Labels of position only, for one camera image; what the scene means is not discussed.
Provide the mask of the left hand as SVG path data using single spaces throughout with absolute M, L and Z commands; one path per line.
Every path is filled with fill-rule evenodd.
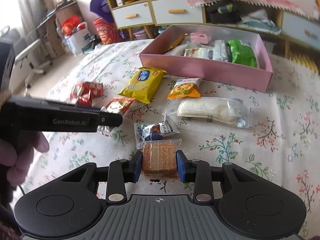
M 1 165 L 8 167 L 6 178 L 13 187 L 24 183 L 34 159 L 34 151 L 49 151 L 49 142 L 42 132 L 21 131 L 20 135 L 16 148 L 1 139 Z

